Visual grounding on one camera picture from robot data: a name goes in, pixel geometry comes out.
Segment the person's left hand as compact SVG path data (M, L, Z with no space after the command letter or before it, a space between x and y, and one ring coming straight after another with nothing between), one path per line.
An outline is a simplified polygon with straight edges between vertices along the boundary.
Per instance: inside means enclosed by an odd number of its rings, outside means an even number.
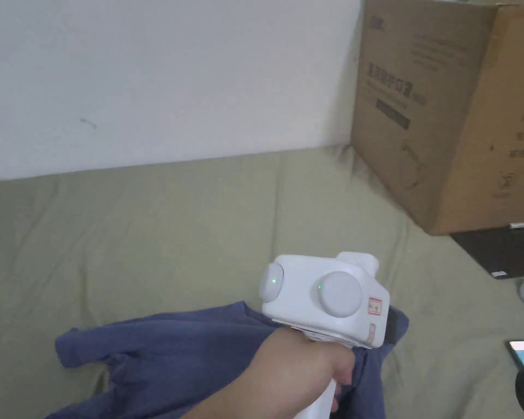
M294 418L323 394L332 380L350 385L351 349L312 342L291 329L273 332L241 377L239 397L246 418Z

